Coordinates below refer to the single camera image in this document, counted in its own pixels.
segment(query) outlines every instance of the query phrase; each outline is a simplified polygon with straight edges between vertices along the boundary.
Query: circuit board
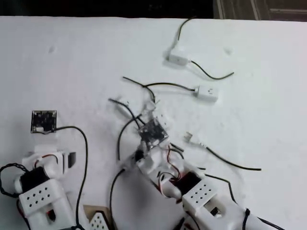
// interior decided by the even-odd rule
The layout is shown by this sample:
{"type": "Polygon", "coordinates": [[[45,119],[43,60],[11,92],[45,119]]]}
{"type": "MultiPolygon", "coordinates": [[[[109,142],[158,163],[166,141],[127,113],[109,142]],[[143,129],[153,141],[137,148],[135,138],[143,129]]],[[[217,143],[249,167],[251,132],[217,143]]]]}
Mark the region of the circuit board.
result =
{"type": "Polygon", "coordinates": [[[139,134],[142,140],[145,141],[148,149],[152,149],[168,138],[167,132],[162,128],[157,119],[152,119],[141,127],[139,134]]]}
{"type": "Polygon", "coordinates": [[[31,133],[48,132],[57,127],[57,111],[32,111],[31,133]]]}

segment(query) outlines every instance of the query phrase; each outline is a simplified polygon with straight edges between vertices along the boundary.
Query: white plastic bracket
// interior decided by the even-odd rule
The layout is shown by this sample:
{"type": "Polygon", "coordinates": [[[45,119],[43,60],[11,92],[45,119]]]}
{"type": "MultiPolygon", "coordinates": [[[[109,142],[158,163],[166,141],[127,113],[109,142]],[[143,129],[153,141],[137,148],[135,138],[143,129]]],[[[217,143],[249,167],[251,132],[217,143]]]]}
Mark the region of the white plastic bracket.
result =
{"type": "Polygon", "coordinates": [[[217,189],[204,178],[182,197],[182,204],[195,215],[216,194],[217,189]]]}

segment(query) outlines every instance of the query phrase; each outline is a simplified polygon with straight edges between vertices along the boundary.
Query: white table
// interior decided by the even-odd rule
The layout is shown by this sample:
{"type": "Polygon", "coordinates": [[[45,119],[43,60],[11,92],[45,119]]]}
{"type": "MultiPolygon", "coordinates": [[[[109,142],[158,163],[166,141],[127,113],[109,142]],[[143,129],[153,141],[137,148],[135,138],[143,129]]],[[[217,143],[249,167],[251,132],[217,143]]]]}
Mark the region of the white table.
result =
{"type": "MultiPolygon", "coordinates": [[[[20,162],[33,149],[31,111],[58,111],[58,126],[76,125],[89,140],[89,169],[83,203],[108,205],[111,180],[118,171],[116,140],[127,118],[108,102],[119,95],[141,109],[148,92],[123,81],[170,81],[194,87],[211,84],[221,97],[200,102],[172,87],[153,87],[160,106],[173,119],[172,142],[186,159],[207,173],[233,183],[243,207],[286,229],[304,229],[307,141],[305,99],[307,24],[192,20],[180,42],[212,75],[235,74],[211,81],[196,68],[175,68],[165,61],[177,19],[0,17],[0,162],[20,162]],[[198,132],[222,156],[247,172],[225,165],[183,140],[198,132]]],[[[77,192],[84,168],[84,143],[75,131],[58,133],[60,146],[78,153],[77,166],[64,187],[77,192]]],[[[131,125],[122,137],[122,157],[139,138],[131,125]]],[[[2,175],[12,190],[17,171],[2,175]]],[[[227,185],[214,181],[228,196],[227,185]]],[[[26,229],[15,200],[0,195],[0,229],[26,229]]],[[[181,205],[165,200],[139,174],[122,176],[114,193],[114,216],[121,230],[171,229],[181,205]]]]}

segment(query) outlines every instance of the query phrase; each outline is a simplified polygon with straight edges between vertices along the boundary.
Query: white connector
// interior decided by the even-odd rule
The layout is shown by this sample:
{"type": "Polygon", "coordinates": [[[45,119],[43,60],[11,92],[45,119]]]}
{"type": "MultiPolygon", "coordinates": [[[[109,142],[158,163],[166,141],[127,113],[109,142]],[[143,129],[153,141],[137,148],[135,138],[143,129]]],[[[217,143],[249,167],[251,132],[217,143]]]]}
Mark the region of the white connector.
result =
{"type": "Polygon", "coordinates": [[[177,45],[175,45],[175,47],[170,51],[168,60],[180,66],[186,66],[190,62],[184,49],[177,45]]]}
{"type": "Polygon", "coordinates": [[[199,86],[195,90],[195,96],[209,102],[216,102],[219,98],[219,90],[211,86],[199,86]]]}
{"type": "Polygon", "coordinates": [[[194,145],[200,145],[202,147],[207,147],[204,143],[201,142],[201,140],[199,139],[198,136],[193,135],[189,132],[186,132],[186,135],[184,136],[184,139],[190,143],[190,144],[194,144],[194,145]]]}

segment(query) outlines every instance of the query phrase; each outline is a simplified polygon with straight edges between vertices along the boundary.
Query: dark background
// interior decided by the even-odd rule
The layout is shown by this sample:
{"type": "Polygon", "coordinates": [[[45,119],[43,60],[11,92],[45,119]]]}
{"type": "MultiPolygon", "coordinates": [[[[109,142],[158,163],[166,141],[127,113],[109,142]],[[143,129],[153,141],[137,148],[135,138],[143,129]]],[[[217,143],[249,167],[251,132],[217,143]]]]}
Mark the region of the dark background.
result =
{"type": "Polygon", "coordinates": [[[213,0],[0,0],[0,15],[213,18],[213,0]]]}

